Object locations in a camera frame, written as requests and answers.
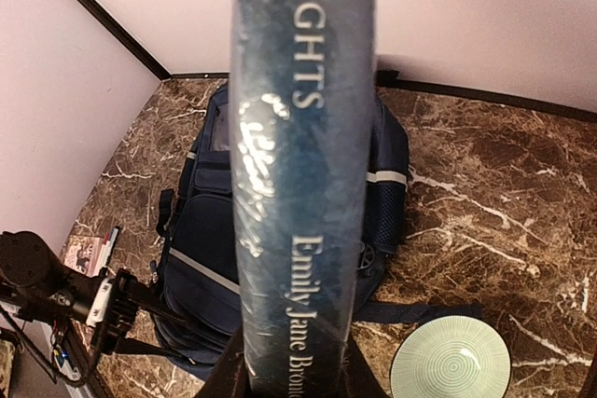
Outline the dark blue hardcover book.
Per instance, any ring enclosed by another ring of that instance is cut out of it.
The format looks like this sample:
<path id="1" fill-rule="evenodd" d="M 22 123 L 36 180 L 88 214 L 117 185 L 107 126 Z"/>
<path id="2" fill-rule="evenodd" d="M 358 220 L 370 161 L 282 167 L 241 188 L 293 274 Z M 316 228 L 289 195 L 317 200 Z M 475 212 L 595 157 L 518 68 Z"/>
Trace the dark blue hardcover book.
<path id="1" fill-rule="evenodd" d="M 332 397 L 354 308 L 375 0 L 233 0 L 229 143 L 256 397 Z"/>

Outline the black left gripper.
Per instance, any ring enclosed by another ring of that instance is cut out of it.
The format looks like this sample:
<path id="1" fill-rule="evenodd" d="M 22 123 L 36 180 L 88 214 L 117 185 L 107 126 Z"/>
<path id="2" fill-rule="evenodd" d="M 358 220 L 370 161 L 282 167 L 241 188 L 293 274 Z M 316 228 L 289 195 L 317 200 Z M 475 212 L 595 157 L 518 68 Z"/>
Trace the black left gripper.
<path id="1" fill-rule="evenodd" d="M 157 347 L 143 341 L 127 338 L 133 328 L 139 309 L 143 309 L 170 323 L 189 325 L 190 321 L 166 306 L 152 295 L 152 291 L 139 281 L 129 270 L 121 268 L 112 280 L 113 288 L 108 302 L 107 313 L 102 329 L 102 354 L 155 355 L 178 357 L 173 350 Z M 252 392 L 244 362 L 243 327 L 240 326 L 223 354 L 216 363 L 212 374 L 198 392 L 198 398 L 245 398 Z"/>

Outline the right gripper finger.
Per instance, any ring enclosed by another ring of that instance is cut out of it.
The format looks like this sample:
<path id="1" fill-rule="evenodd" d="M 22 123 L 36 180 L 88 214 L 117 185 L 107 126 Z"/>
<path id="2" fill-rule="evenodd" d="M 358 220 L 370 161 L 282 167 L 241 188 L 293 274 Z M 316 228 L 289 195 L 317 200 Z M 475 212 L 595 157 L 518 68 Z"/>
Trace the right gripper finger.
<path id="1" fill-rule="evenodd" d="M 348 338 L 342 361 L 342 396 L 344 398 L 389 397 L 352 336 Z"/>

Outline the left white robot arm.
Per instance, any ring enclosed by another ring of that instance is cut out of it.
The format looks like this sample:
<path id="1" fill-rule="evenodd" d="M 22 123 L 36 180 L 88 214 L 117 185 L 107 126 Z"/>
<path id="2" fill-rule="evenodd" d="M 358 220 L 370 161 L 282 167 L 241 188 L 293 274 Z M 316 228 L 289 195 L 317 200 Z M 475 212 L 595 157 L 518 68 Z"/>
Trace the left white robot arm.
<path id="1" fill-rule="evenodd" d="M 161 302 L 148 286 L 130 271 L 120 269 L 114 277 L 88 277 L 64 265 L 45 241 L 32 231 L 1 234 L 1 302 L 18 308 L 23 321 L 53 325 L 78 321 L 93 329 L 92 353 L 76 379 L 60 372 L 35 343 L 24 334 L 6 309 L 1 315 L 38 365 L 53 379 L 80 388 L 95 374 L 102 355 L 179 355 L 127 334 L 143 309 L 172 323 L 187 319 Z"/>

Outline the navy blue student backpack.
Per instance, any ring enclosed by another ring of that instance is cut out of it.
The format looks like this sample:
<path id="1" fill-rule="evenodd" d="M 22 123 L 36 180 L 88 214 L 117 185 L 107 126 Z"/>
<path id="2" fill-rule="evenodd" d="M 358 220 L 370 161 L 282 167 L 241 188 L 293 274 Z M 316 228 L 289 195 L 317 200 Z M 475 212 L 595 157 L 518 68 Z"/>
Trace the navy blue student backpack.
<path id="1" fill-rule="evenodd" d="M 155 335 L 173 350 L 172 364 L 201 380 L 215 370 L 239 327 L 241 304 L 235 253 L 229 162 L 229 87 L 208 100 L 203 126 L 191 146 L 176 189 L 160 194 L 157 231 L 164 239 L 151 264 L 153 288 L 187 323 L 155 318 Z M 463 315 L 480 318 L 479 305 L 394 305 L 375 302 L 391 256 L 403 243 L 410 164 L 408 135 L 384 104 L 375 100 L 363 235 L 359 243 L 354 319 L 368 323 L 425 324 Z"/>

